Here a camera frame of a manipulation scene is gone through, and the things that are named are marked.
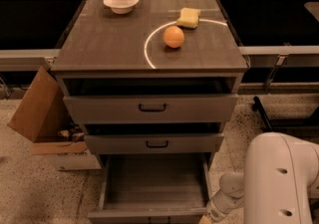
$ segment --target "yellow sponge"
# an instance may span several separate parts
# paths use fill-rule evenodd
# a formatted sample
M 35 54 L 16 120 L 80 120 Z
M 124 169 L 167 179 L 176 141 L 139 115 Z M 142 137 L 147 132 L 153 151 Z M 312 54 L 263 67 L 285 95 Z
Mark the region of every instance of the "yellow sponge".
M 198 25 L 199 15 L 199 9 L 182 8 L 176 24 L 184 28 L 194 29 Z

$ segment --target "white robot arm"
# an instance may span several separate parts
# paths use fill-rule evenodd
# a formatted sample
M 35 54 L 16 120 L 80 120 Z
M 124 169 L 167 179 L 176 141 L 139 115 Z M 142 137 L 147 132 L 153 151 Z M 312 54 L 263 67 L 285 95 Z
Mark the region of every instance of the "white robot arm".
M 243 206 L 243 186 L 243 173 L 227 172 L 221 176 L 220 189 L 206 206 L 211 220 L 222 221 L 233 209 Z
M 225 177 L 235 180 L 234 174 Z M 309 198 L 319 198 L 319 145 L 282 133 L 263 133 L 250 143 L 244 176 L 237 182 L 237 188 L 241 184 L 244 188 L 245 224 L 311 224 Z M 239 206 L 224 211 L 225 200 L 219 200 L 218 193 L 233 198 L 220 186 L 207 204 L 215 222 Z

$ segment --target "open drawer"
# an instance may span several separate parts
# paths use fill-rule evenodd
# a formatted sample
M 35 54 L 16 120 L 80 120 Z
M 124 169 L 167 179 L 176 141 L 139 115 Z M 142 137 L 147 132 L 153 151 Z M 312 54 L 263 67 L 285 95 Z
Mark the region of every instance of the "open drawer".
M 75 123 L 229 121 L 238 95 L 64 97 Z
M 111 155 L 92 223 L 198 223 L 211 197 L 203 154 Z

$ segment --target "cabinet top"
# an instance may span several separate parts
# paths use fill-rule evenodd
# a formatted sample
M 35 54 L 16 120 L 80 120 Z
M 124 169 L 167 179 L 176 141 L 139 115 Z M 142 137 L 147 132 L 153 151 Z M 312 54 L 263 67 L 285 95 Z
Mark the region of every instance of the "cabinet top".
M 163 41 L 180 9 L 200 9 L 195 29 L 183 28 L 177 49 Z M 87 0 L 52 71 L 244 72 L 247 66 L 215 0 L 140 0 L 118 15 L 103 0 Z

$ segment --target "floor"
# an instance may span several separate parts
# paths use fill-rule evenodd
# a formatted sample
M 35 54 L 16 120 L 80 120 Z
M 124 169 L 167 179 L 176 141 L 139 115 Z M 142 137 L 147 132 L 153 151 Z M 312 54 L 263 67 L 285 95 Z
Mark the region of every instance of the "floor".
M 262 120 L 251 108 L 254 95 L 241 95 L 225 139 L 209 171 L 212 189 L 227 171 L 241 172 L 246 149 L 262 133 Z M 319 95 L 260 95 L 270 118 L 307 117 L 319 106 Z M 86 224 L 97 209 L 101 170 L 57 171 L 42 156 L 31 156 L 31 142 L 7 126 L 19 97 L 0 101 L 0 223 Z M 243 209 L 221 223 L 242 224 Z

